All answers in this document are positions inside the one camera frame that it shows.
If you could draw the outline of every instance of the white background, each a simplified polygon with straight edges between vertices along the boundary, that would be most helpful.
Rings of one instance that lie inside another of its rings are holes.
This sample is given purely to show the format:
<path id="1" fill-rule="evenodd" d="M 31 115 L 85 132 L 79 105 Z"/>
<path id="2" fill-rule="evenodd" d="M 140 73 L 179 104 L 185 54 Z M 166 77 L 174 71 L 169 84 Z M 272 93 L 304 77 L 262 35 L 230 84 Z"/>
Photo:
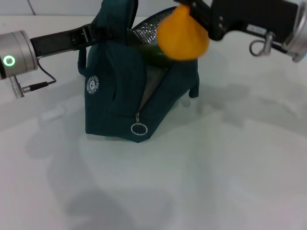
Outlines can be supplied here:
<path id="1" fill-rule="evenodd" d="M 0 16 L 0 33 L 92 19 Z M 43 58 L 58 82 L 23 99 L 1 81 L 0 229 L 306 230 L 306 60 L 254 58 L 252 39 L 211 42 L 199 98 L 181 98 L 140 144 L 85 134 L 77 52 Z"/>
<path id="2" fill-rule="evenodd" d="M 37 15 L 96 15 L 102 0 L 30 0 Z M 139 0 L 138 16 L 150 16 L 168 7 L 173 0 Z M 27 0 L 0 0 L 0 15 L 31 15 Z"/>

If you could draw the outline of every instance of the silver foil lining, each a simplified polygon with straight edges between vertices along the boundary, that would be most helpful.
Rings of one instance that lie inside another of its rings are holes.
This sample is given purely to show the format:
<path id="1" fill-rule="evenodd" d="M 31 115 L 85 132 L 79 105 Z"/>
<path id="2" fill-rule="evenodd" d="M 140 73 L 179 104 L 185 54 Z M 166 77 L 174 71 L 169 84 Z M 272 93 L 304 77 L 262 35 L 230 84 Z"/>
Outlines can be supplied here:
<path id="1" fill-rule="evenodd" d="M 157 45 L 157 29 L 164 18 L 171 15 L 174 10 L 158 14 L 149 21 L 133 29 L 133 33 L 144 45 Z"/>

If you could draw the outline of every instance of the orange object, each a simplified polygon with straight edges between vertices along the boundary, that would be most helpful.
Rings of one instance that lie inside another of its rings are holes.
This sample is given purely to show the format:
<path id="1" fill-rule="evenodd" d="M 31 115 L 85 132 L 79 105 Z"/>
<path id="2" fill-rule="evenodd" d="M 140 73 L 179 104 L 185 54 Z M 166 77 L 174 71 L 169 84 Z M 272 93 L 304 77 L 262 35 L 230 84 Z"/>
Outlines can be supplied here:
<path id="1" fill-rule="evenodd" d="M 170 59 L 197 59 L 209 47 L 208 32 L 189 12 L 188 6 L 179 5 L 158 27 L 158 44 Z"/>

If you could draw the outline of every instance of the teal lunch bag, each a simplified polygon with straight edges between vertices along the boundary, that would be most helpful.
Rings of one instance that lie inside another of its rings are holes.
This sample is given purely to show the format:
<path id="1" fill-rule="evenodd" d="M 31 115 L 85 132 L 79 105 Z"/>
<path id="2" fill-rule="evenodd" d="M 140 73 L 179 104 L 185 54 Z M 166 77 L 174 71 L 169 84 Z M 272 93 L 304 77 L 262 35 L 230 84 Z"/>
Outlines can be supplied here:
<path id="1" fill-rule="evenodd" d="M 137 0 L 104 0 L 92 23 L 115 26 L 122 38 L 92 46 L 87 61 L 86 50 L 79 52 L 87 134 L 142 142 L 187 91 L 191 98 L 198 97 L 197 60 L 168 60 L 157 46 L 156 29 L 174 8 L 132 29 L 137 7 Z"/>

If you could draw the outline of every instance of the black cable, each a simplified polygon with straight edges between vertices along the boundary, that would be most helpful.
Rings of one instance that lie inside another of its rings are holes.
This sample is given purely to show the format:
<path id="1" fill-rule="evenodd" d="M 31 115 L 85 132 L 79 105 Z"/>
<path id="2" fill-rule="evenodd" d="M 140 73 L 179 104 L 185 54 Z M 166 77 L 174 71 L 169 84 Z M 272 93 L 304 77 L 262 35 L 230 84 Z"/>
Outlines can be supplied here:
<path id="1" fill-rule="evenodd" d="M 39 68 L 45 73 L 47 74 L 53 81 L 48 82 L 48 85 L 51 85 L 53 83 L 56 83 L 57 80 L 50 74 L 48 73 L 46 70 L 44 70 L 44 68 L 40 65 L 39 60 L 37 60 L 37 65 L 39 66 Z"/>
<path id="2" fill-rule="evenodd" d="M 264 44 L 264 41 L 263 40 L 255 40 L 252 43 L 250 43 L 250 45 L 249 45 L 249 52 L 250 52 L 250 54 L 252 56 L 259 57 L 259 56 L 262 55 L 262 50 L 259 51 L 259 53 L 257 53 L 257 54 L 253 51 L 253 45 L 256 44 L 256 43 L 263 43 Z"/>

